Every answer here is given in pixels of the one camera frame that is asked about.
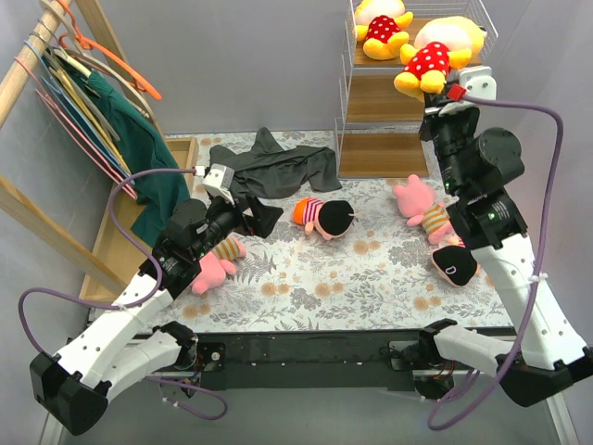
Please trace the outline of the black-haired doll striped shirt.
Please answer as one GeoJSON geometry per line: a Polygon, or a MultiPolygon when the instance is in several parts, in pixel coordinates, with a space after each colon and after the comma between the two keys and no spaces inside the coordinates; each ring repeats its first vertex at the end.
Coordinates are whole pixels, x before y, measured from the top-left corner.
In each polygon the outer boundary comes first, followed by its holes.
{"type": "Polygon", "coordinates": [[[346,200],[307,197],[295,205],[292,220],[304,228],[306,235],[316,231],[324,240],[332,240],[347,232],[355,220],[355,211],[346,200]]]}

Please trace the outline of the yellow frog plush small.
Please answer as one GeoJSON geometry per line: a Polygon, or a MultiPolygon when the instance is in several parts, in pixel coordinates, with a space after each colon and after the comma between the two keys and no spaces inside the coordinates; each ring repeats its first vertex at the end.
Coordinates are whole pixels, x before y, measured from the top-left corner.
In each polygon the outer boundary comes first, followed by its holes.
{"type": "Polygon", "coordinates": [[[440,94],[449,74],[465,68],[480,53],[486,37],[485,27],[462,16],[430,20],[413,44],[401,46],[404,68],[394,79],[395,88],[421,102],[425,94],[440,94]]]}

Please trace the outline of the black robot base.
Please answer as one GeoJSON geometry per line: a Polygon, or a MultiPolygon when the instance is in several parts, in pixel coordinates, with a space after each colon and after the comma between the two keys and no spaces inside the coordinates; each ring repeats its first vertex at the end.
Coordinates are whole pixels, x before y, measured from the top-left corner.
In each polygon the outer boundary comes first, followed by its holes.
{"type": "Polygon", "coordinates": [[[207,333],[198,340],[197,362],[169,366],[163,377],[223,391],[248,388],[385,388],[443,396],[466,366],[405,362],[398,351],[415,344],[415,330],[207,333]]]}

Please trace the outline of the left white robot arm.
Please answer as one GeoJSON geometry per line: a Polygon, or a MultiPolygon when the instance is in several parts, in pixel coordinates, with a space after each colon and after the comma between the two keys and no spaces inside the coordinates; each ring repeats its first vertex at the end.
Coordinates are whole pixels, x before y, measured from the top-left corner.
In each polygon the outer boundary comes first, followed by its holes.
{"type": "Polygon", "coordinates": [[[197,358],[194,331],[178,322],[130,341],[201,273],[202,261],[231,233],[265,238],[280,208],[248,197],[241,206],[214,197],[178,205],[158,237],[152,256],[116,300],[70,343],[55,353],[40,350],[30,364],[33,396],[71,435],[79,436],[103,416],[123,390],[162,368],[185,371],[197,358]]]}

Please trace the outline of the yellow frog plush big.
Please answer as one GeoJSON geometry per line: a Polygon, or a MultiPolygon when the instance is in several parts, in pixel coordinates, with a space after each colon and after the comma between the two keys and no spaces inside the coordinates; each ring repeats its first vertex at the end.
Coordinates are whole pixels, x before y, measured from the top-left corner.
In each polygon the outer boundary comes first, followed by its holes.
{"type": "Polygon", "coordinates": [[[364,0],[354,10],[357,41],[366,57],[385,61],[399,57],[407,44],[413,12],[401,0],[364,0]]]}

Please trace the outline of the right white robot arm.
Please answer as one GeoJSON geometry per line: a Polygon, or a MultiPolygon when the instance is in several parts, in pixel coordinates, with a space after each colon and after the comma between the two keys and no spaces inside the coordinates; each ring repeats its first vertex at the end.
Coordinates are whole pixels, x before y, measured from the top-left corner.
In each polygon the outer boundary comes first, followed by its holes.
{"type": "Polygon", "coordinates": [[[484,100],[452,92],[424,97],[421,137],[433,144],[443,185],[457,200],[452,226],[492,280],[516,330],[514,343],[449,319],[419,334],[421,361],[458,362],[494,377],[516,404],[529,407],[592,375],[592,350],[573,329],[541,269],[544,244],[505,190],[524,173],[519,139],[494,127],[476,133],[484,100]]]}

